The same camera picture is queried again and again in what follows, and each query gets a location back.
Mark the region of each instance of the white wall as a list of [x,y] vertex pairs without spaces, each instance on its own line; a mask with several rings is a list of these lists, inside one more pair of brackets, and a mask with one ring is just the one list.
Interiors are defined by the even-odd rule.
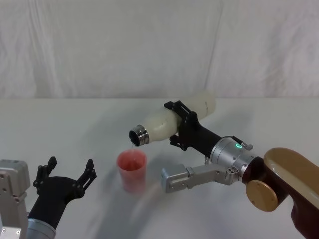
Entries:
[[208,87],[224,97],[319,96],[319,1],[225,0]]
[[221,0],[0,0],[0,97],[202,90]]
[[318,1],[221,2],[0,0],[0,98],[319,96]]

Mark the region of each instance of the plastic bottle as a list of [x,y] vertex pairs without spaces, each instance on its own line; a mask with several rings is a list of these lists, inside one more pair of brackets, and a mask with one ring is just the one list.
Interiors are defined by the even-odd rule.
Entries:
[[[208,91],[200,92],[181,101],[191,111],[197,113],[199,120],[212,114],[216,106],[215,96]],[[180,117],[175,112],[162,107],[147,116],[143,123],[133,128],[129,137],[135,146],[162,141],[177,133],[179,123]]]

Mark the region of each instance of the white table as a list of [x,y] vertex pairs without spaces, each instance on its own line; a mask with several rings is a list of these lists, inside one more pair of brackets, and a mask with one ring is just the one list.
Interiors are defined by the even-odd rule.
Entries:
[[[173,194],[162,192],[162,167],[201,165],[195,150],[183,152],[168,140],[143,146],[148,156],[148,186],[142,196],[121,188],[117,155],[131,144],[129,130],[161,100],[1,100],[0,158],[25,160],[31,181],[38,165],[56,156],[52,176],[77,179],[89,158],[97,179],[84,198],[71,202],[60,221],[57,239],[269,239],[303,238],[290,218],[287,198],[264,213],[248,201],[245,186],[209,183]],[[272,147],[298,151],[319,165],[319,99],[218,99],[202,124],[215,133],[252,143],[263,156]],[[27,209],[37,194],[27,191]]]

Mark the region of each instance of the pink cup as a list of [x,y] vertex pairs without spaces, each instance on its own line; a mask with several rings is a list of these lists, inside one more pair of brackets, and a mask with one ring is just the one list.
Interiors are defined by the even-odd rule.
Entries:
[[138,149],[126,150],[118,156],[116,165],[127,192],[139,193],[145,189],[146,163],[146,155]]

